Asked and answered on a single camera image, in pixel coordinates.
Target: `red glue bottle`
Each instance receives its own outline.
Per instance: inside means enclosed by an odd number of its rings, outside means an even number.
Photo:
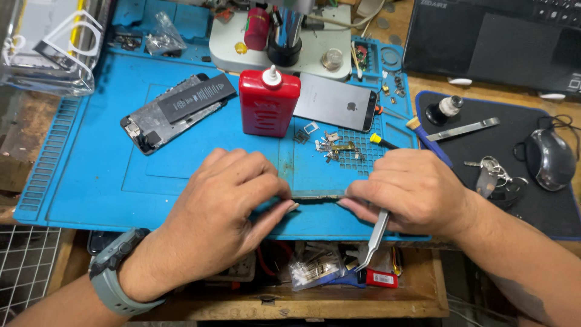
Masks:
[[[238,81],[242,131],[284,137],[300,96],[300,79],[269,69],[244,70]]]

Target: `metal pry tool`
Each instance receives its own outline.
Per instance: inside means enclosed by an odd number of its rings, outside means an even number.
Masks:
[[[484,128],[498,125],[498,124],[500,124],[500,119],[498,119],[496,117],[488,118],[488,119],[485,119],[485,120],[478,122],[478,123],[474,123],[474,124],[470,124],[470,125],[466,125],[466,126],[461,126],[461,127],[456,127],[455,129],[448,129],[445,131],[441,131],[440,133],[428,135],[426,138],[429,141],[439,141],[439,140],[443,140],[444,138],[453,137],[453,136],[461,135],[464,133],[469,133],[471,131],[484,129]]]
[[[371,257],[373,253],[377,251],[379,248],[379,244],[381,243],[381,238],[383,237],[383,233],[385,232],[385,227],[388,225],[389,219],[389,210],[381,209],[379,215],[377,217],[377,223],[373,227],[373,232],[371,232],[371,238],[369,239],[369,243],[367,244],[369,250],[367,252],[367,256],[365,257],[365,261],[359,262],[359,266],[355,269],[355,272],[358,272],[369,264],[371,261]]]

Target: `laptop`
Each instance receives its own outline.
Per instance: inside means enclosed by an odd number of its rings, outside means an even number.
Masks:
[[[581,0],[415,0],[403,65],[581,95]]]

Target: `laptop keyboard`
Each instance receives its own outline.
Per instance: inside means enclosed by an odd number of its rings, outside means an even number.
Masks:
[[[581,0],[530,0],[535,20],[562,26],[581,27]]]

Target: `wire mesh grid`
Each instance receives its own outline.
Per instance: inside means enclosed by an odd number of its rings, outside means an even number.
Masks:
[[[2,326],[46,294],[61,229],[0,225]]]

